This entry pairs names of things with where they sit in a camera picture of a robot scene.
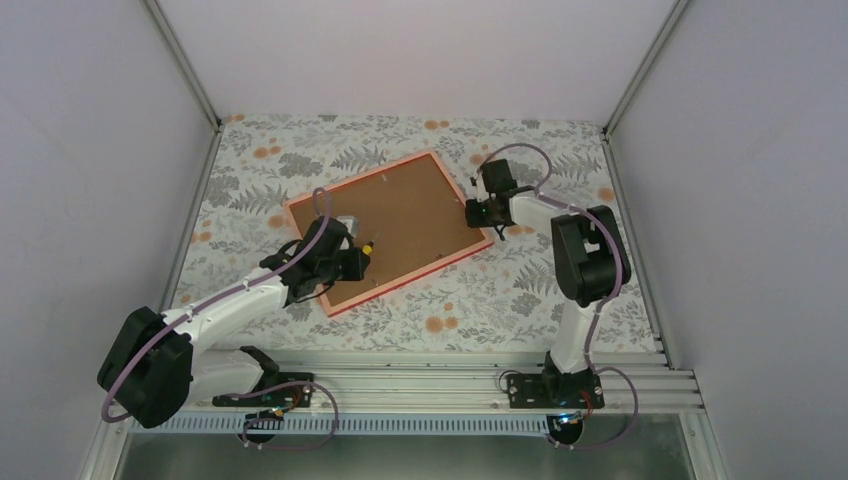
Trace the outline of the yellow handled screwdriver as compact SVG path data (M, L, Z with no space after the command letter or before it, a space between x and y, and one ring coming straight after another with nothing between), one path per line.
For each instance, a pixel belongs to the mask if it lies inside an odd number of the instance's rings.
M375 247L376 240L379 237L379 235L380 235L380 233L376 233L369 241L365 242L360 247L360 250L362 251L362 253L364 255L371 256L371 254L373 253L374 247Z

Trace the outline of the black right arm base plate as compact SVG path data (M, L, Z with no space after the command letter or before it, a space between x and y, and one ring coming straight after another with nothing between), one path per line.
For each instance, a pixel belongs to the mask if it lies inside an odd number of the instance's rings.
M542 374L511 373L505 381L513 409L602 409L606 405L600 378L593 374L546 382Z

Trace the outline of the red wooden picture frame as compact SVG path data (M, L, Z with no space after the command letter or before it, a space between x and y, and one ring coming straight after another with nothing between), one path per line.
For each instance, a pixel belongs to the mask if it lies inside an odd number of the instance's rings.
M425 150L326 186L333 217L357 219L356 245L372 243L357 282L339 281L319 302L335 317L466 259L494 243L470 228L466 196L432 150Z

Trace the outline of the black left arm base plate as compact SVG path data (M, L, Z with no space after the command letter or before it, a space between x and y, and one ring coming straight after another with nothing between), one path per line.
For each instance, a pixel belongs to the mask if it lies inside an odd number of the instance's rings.
M306 382L315 380L313 373L280 372L265 375L254 389L243 396L220 395L212 399L215 407L290 409L309 407L313 387Z

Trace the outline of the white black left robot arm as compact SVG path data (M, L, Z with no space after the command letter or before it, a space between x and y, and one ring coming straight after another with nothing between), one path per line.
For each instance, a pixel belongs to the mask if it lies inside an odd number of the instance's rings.
M355 245L358 226L354 216L321 216L304 238L285 243L232 285L161 313L148 307L130 313L96 377L107 393L103 420L116 422L114 403L151 428L197 401L270 402L283 379L276 363L254 346L214 346L250 321L312 300L340 281L363 280L373 245Z

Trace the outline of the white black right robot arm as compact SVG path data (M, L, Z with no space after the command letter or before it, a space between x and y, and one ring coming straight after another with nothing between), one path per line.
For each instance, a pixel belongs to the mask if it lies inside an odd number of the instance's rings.
M563 309L546 353L541 391L549 404L565 407L580 390L592 389L591 351L601 310L630 279L615 216L603 205L584 209L520 187L505 159L483 164L472 184L477 196L465 205L470 227L498 233L511 226L531 227L550 238L555 279L571 306Z

